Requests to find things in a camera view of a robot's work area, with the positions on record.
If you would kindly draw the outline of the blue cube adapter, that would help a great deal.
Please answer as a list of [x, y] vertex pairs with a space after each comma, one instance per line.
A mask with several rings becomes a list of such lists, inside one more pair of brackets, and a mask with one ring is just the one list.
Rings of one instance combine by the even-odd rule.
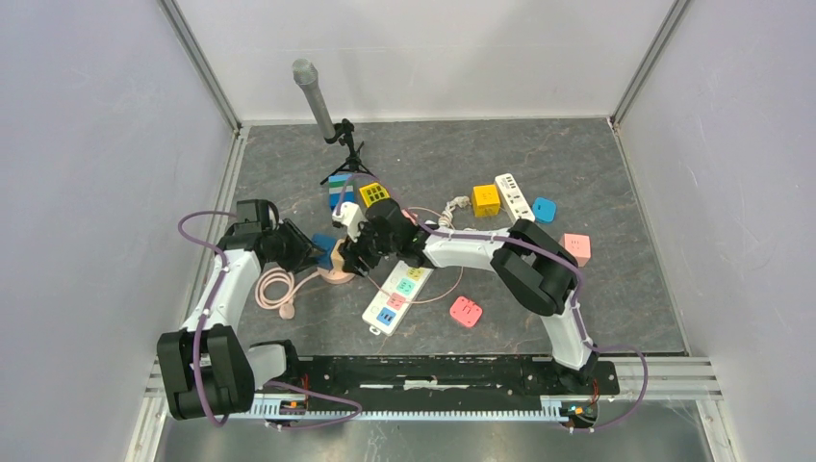
[[320, 254], [317, 257], [317, 265], [319, 268], [324, 270], [333, 269], [331, 255], [337, 241], [337, 238], [320, 233], [315, 233], [312, 236], [313, 244], [320, 251]]

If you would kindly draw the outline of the pink round socket with cable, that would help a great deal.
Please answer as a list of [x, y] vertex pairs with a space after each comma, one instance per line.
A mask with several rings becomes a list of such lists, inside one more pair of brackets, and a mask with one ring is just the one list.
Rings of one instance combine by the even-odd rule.
[[313, 280], [321, 280], [330, 285], [343, 285], [353, 278], [354, 275], [351, 273], [318, 268], [302, 279], [297, 279], [292, 272], [273, 268], [261, 274], [253, 296], [259, 308], [275, 311], [282, 320], [289, 321], [295, 317], [294, 300], [304, 285]]

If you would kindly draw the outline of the wooden tan cube adapter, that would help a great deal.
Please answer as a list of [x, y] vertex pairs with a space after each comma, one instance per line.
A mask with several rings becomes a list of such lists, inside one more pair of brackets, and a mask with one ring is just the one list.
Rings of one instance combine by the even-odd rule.
[[332, 269], [335, 271], [344, 272], [345, 259], [341, 253], [341, 250], [343, 249], [345, 243], [346, 238], [339, 239], [335, 242], [335, 245], [331, 250], [330, 260], [332, 264]]

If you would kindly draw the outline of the large white power strip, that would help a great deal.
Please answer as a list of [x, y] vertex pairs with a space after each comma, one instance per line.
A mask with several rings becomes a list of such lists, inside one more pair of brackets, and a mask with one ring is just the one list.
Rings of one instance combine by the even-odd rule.
[[433, 269], [413, 268], [397, 262], [361, 316], [369, 332], [393, 335], [432, 272]]

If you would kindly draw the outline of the yellow cube socket adapter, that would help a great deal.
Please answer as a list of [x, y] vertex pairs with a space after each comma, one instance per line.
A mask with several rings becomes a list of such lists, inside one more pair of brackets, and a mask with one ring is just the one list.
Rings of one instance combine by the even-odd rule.
[[494, 184], [472, 188], [471, 205], [476, 218], [494, 217], [500, 212], [501, 201]]

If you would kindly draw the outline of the pink plug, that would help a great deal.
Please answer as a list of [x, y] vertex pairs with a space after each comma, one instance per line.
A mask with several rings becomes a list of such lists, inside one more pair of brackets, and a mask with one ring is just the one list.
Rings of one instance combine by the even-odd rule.
[[460, 295], [451, 304], [448, 313], [459, 324], [472, 328], [482, 317], [483, 309], [473, 300]]

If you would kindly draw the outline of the small white USB power strip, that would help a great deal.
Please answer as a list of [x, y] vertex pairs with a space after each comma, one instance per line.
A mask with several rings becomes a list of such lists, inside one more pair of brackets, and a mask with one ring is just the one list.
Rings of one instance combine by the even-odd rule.
[[534, 221], [534, 214], [523, 195], [523, 192], [511, 173], [504, 173], [495, 177], [501, 207], [512, 221], [526, 219]]

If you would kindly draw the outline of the blue plug adapter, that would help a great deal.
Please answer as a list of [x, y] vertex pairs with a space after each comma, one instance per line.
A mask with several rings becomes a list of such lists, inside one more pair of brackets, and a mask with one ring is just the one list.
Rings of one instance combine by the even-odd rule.
[[557, 204], [548, 198], [537, 197], [530, 209], [538, 223], [553, 223], [556, 218]]

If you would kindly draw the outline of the pink cube socket adapter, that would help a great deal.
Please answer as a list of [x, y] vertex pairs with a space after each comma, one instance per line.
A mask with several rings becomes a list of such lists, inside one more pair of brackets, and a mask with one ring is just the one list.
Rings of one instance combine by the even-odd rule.
[[559, 243], [576, 259], [576, 263], [580, 268], [585, 267], [590, 261], [592, 244], [589, 236], [565, 233], [560, 238]]

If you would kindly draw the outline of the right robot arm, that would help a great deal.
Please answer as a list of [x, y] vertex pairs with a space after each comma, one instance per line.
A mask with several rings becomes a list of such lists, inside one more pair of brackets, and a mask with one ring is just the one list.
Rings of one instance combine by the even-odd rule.
[[558, 385], [579, 393], [594, 381], [596, 346], [579, 315], [583, 275], [576, 259], [534, 222], [519, 218], [492, 231], [454, 230], [409, 218], [391, 198], [367, 210], [344, 202], [332, 220], [347, 234], [339, 248], [346, 272], [366, 275], [382, 258], [395, 256], [412, 268], [495, 274], [524, 309], [541, 318]]

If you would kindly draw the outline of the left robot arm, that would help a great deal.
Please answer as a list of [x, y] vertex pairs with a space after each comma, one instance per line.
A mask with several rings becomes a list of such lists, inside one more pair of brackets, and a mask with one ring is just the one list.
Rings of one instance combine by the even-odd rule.
[[298, 273], [314, 268], [322, 252], [268, 200], [243, 200], [232, 216], [219, 241], [204, 244], [214, 260], [201, 298], [157, 343], [169, 412], [178, 421], [206, 418], [221, 426], [248, 411], [267, 383], [286, 393], [302, 379], [291, 342], [244, 348], [236, 328], [265, 265]]

